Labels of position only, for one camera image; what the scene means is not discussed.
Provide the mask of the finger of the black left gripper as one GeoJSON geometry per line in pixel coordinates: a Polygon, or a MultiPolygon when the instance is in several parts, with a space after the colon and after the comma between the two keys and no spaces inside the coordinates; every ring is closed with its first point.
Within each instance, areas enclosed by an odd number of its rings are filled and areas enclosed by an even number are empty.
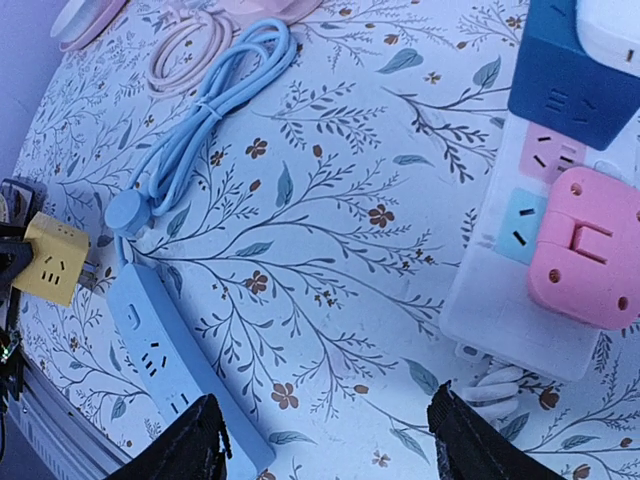
{"type": "Polygon", "coordinates": [[[33,248],[25,234],[23,226],[1,223],[1,285],[11,285],[33,261],[33,248]]]}

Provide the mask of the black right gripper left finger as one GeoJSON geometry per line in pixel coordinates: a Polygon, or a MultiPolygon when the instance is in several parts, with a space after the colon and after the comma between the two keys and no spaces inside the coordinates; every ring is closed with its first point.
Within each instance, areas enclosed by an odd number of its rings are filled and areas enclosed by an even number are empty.
{"type": "Polygon", "coordinates": [[[216,397],[199,397],[109,480],[225,480],[231,442],[216,397]]]}

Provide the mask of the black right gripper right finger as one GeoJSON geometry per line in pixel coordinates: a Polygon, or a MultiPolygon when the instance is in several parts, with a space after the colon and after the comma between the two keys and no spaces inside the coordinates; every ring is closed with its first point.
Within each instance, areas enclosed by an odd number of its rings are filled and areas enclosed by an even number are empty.
{"type": "Polygon", "coordinates": [[[559,479],[513,446],[450,388],[439,386],[427,407],[437,469],[447,480],[559,479]]]}

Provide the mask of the yellow cube socket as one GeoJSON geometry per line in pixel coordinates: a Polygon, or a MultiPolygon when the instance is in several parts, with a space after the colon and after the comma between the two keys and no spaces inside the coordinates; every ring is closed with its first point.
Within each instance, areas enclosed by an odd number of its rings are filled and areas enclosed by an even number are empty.
{"type": "Polygon", "coordinates": [[[69,307],[90,249],[89,235],[43,212],[27,225],[24,240],[33,259],[12,286],[54,304],[69,307]]]}

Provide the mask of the white power strip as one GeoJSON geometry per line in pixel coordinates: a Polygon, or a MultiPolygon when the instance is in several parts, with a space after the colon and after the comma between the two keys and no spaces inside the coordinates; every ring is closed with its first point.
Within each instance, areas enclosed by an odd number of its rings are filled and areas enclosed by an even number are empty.
{"type": "Polygon", "coordinates": [[[527,274],[553,181],[567,168],[599,169],[633,184],[636,140],[627,125],[604,151],[508,115],[494,173],[439,326],[475,349],[568,382],[586,373],[599,332],[538,305],[527,274]]]}

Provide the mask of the pink plug adapter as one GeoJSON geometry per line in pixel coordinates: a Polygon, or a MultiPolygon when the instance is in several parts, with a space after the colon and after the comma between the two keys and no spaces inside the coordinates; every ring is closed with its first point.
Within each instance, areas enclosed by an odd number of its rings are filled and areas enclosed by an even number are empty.
{"type": "Polygon", "coordinates": [[[639,190],[587,167],[551,186],[527,275],[539,305],[594,328],[639,317],[639,190]]]}

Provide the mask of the dark blue cube socket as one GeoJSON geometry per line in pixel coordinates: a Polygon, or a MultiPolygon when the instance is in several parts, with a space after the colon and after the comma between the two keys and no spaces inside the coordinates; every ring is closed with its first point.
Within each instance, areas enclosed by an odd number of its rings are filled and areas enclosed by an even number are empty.
{"type": "Polygon", "coordinates": [[[508,109],[604,151],[639,110],[639,79],[584,51],[574,1],[536,0],[527,12],[508,109]]]}

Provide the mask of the white plug adapter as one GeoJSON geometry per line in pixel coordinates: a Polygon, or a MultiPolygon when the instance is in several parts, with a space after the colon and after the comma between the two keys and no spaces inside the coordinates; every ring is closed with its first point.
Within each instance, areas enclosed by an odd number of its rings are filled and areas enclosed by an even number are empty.
{"type": "Polygon", "coordinates": [[[639,76],[639,0],[579,0],[578,40],[596,62],[639,76]]]}

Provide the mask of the light blue power strip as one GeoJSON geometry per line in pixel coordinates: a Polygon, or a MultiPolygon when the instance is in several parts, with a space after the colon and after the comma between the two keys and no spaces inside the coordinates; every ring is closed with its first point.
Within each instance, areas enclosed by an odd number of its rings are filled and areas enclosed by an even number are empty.
{"type": "Polygon", "coordinates": [[[230,479],[255,479],[276,458],[216,375],[155,270],[121,268],[106,295],[114,323],[147,392],[171,424],[205,395],[216,397],[231,440],[230,479]]]}

